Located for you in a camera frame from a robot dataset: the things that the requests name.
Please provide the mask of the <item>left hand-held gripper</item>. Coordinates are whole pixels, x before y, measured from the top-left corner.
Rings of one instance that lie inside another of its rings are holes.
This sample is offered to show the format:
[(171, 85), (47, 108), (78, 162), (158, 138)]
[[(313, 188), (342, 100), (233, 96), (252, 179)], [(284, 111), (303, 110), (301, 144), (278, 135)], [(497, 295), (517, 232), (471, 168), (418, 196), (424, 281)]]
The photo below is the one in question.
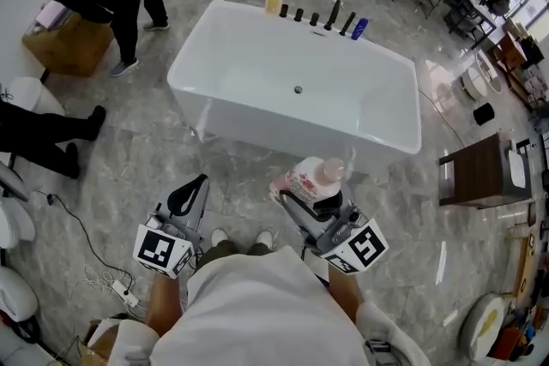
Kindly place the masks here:
[(192, 259), (198, 260), (203, 238), (198, 226), (209, 193), (205, 174), (175, 189), (167, 198), (168, 216), (152, 211), (139, 225), (133, 258), (146, 269), (176, 279)]

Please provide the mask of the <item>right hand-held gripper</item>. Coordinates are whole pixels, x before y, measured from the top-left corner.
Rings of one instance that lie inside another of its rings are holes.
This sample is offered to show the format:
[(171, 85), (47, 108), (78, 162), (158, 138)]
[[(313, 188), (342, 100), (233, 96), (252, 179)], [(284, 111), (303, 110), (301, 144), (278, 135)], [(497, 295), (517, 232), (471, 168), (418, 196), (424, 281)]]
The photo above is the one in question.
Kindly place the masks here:
[(376, 220), (355, 205), (343, 204), (342, 192), (314, 204), (314, 210), (287, 190), (279, 193), (282, 207), (305, 231), (305, 246), (345, 275), (363, 273), (389, 249)]

